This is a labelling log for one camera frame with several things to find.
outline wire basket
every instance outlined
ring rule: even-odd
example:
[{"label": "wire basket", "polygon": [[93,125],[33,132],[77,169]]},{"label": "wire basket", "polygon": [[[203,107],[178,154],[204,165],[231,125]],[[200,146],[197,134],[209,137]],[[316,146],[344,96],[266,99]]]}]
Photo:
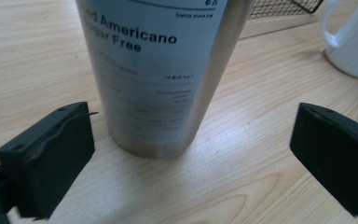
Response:
[{"label": "wire basket", "polygon": [[255,0],[249,19],[312,14],[322,2],[323,0]]}]

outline light wood surface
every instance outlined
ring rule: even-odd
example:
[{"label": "light wood surface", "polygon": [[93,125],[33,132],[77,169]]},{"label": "light wood surface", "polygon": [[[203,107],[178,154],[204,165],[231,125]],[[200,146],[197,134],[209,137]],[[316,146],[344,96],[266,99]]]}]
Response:
[{"label": "light wood surface", "polygon": [[[342,5],[331,28],[357,4]],[[0,146],[62,105],[101,112],[93,158],[36,223],[358,223],[289,148],[300,102],[358,121],[358,78],[325,59],[317,22],[283,28],[243,36],[189,149],[149,160],[106,130],[75,1],[0,0]],[[15,209],[9,218],[33,223]]]}]

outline nutrition label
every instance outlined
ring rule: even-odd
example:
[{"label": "nutrition label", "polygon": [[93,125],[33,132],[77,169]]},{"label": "nutrition label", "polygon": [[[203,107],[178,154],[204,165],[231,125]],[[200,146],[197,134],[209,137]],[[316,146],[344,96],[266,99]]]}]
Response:
[{"label": "nutrition label", "polygon": [[180,138],[227,0],[77,0],[108,120],[148,143]]}]

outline white cup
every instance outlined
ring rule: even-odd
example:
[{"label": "white cup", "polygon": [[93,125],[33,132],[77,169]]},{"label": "white cup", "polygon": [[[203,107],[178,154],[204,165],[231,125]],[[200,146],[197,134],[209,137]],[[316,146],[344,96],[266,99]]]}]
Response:
[{"label": "white cup", "polygon": [[342,0],[327,0],[320,15],[322,34],[327,42],[325,54],[339,70],[358,77],[358,8],[335,35],[327,32],[328,17]]}]

